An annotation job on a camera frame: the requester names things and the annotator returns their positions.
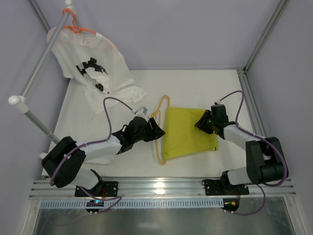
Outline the yellow velvet hanger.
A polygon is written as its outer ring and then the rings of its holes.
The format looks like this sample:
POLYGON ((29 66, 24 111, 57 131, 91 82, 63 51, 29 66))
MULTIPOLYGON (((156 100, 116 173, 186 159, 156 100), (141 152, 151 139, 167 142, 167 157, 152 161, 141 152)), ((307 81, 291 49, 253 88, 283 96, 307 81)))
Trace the yellow velvet hanger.
MULTIPOLYGON (((167 105, 166 105, 166 108, 169 108, 170 107, 170 97, 168 95, 163 95, 161 97, 161 100, 157 106, 157 109, 155 111, 152 112, 151 114, 151 118, 157 118, 157 124, 158 126, 160 126, 160 121, 161 121, 161 106, 163 104, 163 102, 167 100, 167 105)), ((166 164, 166 160, 164 160, 160 154, 160 151, 159 151, 159 146, 158 146, 158 141, 155 140, 155 150, 156 150, 156 158, 159 162, 160 165, 165 165, 166 164)))

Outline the yellow-green trousers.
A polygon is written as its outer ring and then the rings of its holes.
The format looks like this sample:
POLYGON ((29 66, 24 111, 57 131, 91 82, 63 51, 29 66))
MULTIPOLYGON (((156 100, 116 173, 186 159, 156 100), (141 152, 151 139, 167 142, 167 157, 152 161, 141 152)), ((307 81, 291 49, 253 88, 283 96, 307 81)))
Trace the yellow-green trousers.
POLYGON ((169 107, 166 110, 162 140, 164 160, 203 151, 217 151, 215 134, 207 134, 195 126, 204 109, 169 107))

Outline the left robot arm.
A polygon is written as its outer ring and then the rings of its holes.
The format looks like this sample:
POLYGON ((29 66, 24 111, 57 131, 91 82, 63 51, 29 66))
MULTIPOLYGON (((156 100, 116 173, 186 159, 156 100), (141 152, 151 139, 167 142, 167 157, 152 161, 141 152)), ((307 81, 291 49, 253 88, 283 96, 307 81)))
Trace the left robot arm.
POLYGON ((83 163, 100 157, 122 154, 139 141, 151 142, 165 135, 154 118, 134 117, 128 125, 111 134, 106 141, 78 144, 72 137, 64 137, 42 159, 42 167, 57 188, 69 184, 84 188, 99 196, 105 183, 93 169, 82 168, 83 163))

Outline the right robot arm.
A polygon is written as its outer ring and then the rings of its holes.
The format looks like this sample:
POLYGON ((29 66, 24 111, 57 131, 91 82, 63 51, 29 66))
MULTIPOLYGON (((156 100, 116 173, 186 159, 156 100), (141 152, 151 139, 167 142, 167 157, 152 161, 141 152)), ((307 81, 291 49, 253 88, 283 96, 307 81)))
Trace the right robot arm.
POLYGON ((244 167, 224 171, 218 180, 205 180, 206 195, 248 195, 249 184, 282 184, 289 175, 280 141, 265 138, 243 129, 229 121, 223 104, 215 103, 196 122, 195 127, 207 134, 216 134, 223 140, 236 144, 246 153, 244 167))

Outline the orange plastic hanger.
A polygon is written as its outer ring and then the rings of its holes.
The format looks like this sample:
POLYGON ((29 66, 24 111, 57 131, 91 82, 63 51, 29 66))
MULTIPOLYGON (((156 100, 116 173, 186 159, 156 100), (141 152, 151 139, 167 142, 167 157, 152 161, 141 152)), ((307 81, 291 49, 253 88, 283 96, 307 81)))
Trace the orange plastic hanger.
POLYGON ((73 10, 69 8, 65 8, 62 10, 62 14, 64 15, 65 13, 69 13, 72 16, 72 25, 64 25, 63 28, 70 29, 75 34, 88 32, 88 33, 96 35, 95 31, 78 26, 77 17, 73 10))

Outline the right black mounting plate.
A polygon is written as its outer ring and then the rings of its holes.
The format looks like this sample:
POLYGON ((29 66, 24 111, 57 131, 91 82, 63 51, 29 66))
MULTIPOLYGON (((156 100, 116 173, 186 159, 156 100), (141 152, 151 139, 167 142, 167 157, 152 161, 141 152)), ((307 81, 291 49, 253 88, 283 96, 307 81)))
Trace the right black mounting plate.
POLYGON ((249 189, 246 185, 231 185, 224 180, 204 179, 201 184, 204 186, 206 196, 236 196, 249 195, 249 189))

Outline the black mounting plate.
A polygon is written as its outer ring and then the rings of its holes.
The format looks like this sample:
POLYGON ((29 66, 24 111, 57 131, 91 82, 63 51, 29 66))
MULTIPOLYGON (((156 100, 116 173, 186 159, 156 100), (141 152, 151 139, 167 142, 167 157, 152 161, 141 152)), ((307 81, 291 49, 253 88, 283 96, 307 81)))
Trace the black mounting plate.
POLYGON ((236 196, 249 195, 249 189, 246 185, 231 185, 224 180, 204 179, 201 184, 204 186, 206 196, 236 196))
POLYGON ((116 197, 118 192, 118 182, 117 181, 103 181, 92 189, 86 189, 86 194, 79 187, 75 189, 75 197, 87 197, 90 195, 94 197, 116 197))

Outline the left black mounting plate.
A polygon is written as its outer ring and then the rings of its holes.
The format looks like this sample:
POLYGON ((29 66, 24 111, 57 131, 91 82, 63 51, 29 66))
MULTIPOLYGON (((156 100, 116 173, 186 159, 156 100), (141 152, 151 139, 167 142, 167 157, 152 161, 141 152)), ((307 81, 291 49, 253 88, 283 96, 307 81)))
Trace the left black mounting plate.
POLYGON ((118 182, 117 181, 103 181, 92 189, 86 189, 86 194, 79 187, 75 189, 75 197, 87 197, 90 195, 94 197, 116 197, 118 192, 118 182))

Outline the white printed t-shirt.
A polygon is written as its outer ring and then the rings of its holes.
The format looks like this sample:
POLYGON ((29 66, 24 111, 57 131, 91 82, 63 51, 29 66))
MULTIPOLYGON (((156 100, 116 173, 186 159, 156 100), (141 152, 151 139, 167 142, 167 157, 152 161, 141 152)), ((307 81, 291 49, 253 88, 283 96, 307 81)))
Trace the white printed t-shirt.
POLYGON ((147 92, 135 85, 124 56, 103 35, 74 33, 64 28, 56 39, 52 53, 65 78, 75 79, 95 114, 118 100, 138 103, 147 92))

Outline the grey clothes rack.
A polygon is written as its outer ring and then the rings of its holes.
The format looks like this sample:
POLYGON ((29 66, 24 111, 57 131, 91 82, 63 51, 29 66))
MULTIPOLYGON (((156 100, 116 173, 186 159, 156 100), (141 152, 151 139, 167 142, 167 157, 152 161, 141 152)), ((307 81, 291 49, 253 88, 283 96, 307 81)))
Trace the grey clothes rack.
MULTIPOLYGON (((10 70, 6 78, 18 89, 5 88, 4 97, 23 96, 29 112, 49 130, 54 130, 68 82, 55 56, 47 49, 50 25, 35 0, 9 0, 7 3, 13 10, 5 11, 11 13, 5 20, 10 30, 5 48, 11 58, 6 66, 10 70)), ((14 113, 8 118, 12 122, 9 132, 20 138, 12 141, 16 144, 16 156, 29 162, 46 150, 50 140, 15 105, 10 109, 14 113)))

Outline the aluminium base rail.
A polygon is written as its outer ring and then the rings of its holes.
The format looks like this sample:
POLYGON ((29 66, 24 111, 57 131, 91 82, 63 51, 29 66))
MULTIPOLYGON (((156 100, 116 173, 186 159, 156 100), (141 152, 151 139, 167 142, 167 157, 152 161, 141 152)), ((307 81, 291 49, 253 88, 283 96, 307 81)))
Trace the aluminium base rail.
MULTIPOLYGON (((118 195, 143 198, 205 197, 204 178, 199 177, 107 177, 105 181, 118 182, 118 195)), ((34 181, 29 199, 73 198, 76 186, 50 186, 49 180, 34 181)))

